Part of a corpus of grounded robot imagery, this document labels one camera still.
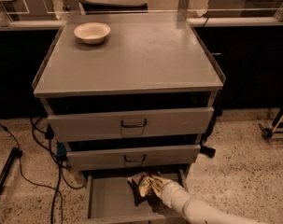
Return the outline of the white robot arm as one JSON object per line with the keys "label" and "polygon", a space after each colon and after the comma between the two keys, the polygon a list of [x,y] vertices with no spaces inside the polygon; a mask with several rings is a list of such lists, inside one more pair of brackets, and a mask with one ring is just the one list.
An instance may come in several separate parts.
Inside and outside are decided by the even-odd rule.
{"label": "white robot arm", "polygon": [[189,224],[268,224],[248,217],[227,214],[210,204],[193,199],[177,182],[154,175],[150,178],[156,195]]}

